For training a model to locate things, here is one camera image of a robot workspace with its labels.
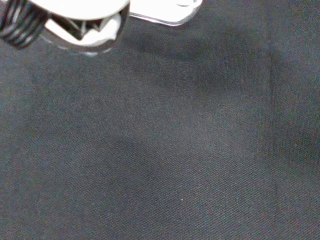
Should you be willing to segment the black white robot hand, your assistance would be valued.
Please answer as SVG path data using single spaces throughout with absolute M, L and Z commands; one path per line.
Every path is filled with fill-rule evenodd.
M 2 0 L 0 38 L 24 49 L 42 38 L 85 55 L 108 52 L 119 38 L 129 0 Z

